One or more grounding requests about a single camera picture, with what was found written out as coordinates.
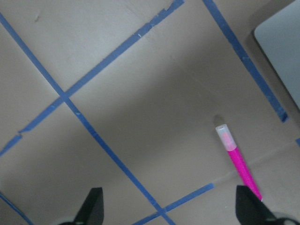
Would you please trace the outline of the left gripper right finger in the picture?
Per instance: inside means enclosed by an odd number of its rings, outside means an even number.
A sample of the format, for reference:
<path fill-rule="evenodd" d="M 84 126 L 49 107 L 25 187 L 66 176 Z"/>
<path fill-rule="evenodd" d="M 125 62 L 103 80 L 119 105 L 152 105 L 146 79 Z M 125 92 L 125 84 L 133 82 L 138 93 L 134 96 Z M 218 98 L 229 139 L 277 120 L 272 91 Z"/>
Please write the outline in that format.
<path fill-rule="evenodd" d="M 236 218 L 241 225 L 290 225 L 289 217 L 276 217 L 248 186 L 236 187 Z"/>

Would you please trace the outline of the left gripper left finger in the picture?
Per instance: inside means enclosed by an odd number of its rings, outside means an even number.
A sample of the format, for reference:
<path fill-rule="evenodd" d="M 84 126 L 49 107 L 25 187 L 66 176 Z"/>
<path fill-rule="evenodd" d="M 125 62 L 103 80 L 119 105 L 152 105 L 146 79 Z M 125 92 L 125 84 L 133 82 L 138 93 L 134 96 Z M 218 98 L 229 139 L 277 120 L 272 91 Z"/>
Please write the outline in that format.
<path fill-rule="evenodd" d="M 104 199 L 101 187 L 92 188 L 74 218 L 74 225 L 102 225 L 104 221 Z"/>

